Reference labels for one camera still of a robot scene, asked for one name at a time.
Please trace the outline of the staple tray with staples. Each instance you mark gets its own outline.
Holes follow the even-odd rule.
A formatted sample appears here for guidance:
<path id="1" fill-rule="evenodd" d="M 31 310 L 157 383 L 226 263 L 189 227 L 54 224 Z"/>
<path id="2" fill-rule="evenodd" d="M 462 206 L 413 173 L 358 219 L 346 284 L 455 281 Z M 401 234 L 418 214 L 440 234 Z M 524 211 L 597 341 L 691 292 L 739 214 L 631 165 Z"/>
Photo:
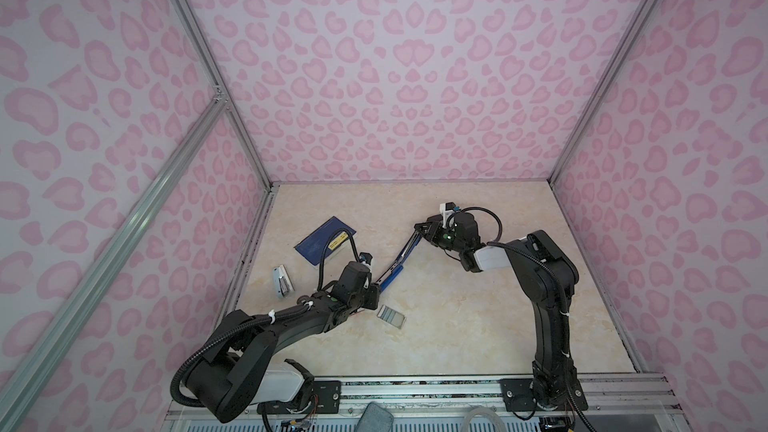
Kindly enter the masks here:
<path id="1" fill-rule="evenodd" d="M 387 305 L 383 305 L 379 309 L 377 317 L 388 325 L 391 325 L 397 329 L 401 329 L 406 321 L 404 314 L 395 309 L 392 309 Z"/>

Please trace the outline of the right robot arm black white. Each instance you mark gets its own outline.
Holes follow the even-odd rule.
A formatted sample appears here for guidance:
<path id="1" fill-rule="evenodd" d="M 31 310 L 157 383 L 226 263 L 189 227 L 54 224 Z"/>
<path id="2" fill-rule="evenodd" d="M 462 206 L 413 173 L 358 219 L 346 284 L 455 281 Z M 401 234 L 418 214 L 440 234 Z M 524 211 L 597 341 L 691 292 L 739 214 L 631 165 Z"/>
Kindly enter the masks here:
<path id="1" fill-rule="evenodd" d="M 530 397 L 543 410 L 566 405 L 587 408 L 570 347 L 570 306 L 579 273 L 543 230 L 503 242 L 484 241 L 473 215 L 477 209 L 429 217 L 414 226 L 418 237 L 457 255 L 464 270 L 480 273 L 509 268 L 532 304 L 536 349 Z"/>

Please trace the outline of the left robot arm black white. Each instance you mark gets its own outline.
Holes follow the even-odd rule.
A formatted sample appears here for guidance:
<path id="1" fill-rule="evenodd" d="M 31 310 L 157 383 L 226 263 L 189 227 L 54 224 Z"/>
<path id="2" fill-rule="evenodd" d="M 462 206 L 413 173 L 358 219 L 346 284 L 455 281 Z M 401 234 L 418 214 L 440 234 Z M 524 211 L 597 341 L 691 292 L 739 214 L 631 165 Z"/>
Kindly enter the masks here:
<path id="1" fill-rule="evenodd" d="M 295 306 L 253 316 L 235 310 L 179 367 L 171 379 L 171 398 L 228 423 L 258 401 L 275 353 L 333 330 L 360 309 L 376 309 L 379 296 L 369 266 L 351 261 L 338 280 Z"/>

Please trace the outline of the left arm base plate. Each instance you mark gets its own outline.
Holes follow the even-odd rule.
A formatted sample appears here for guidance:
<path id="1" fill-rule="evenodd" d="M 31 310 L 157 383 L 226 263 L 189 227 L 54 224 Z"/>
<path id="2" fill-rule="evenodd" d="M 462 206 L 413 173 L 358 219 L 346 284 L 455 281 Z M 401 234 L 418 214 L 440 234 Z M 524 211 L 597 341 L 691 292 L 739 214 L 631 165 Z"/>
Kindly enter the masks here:
<path id="1" fill-rule="evenodd" d="M 340 409 L 342 383 L 338 380 L 314 381 L 304 386 L 298 395 L 288 402 L 266 402 L 258 404 L 259 414 L 268 415 L 307 415 L 310 412 L 320 415 L 337 414 Z"/>

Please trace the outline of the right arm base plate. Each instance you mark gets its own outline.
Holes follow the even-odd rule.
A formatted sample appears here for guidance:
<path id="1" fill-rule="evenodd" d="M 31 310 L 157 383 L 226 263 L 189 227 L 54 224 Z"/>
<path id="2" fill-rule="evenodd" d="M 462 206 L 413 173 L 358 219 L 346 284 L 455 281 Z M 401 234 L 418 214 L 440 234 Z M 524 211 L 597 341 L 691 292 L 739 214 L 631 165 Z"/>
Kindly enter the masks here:
<path id="1" fill-rule="evenodd" d="M 504 378 L 499 381 L 507 412 L 565 412 L 573 406 L 582 412 L 589 409 L 586 393 L 578 379 L 568 383 L 557 379 L 553 386 L 531 377 Z"/>

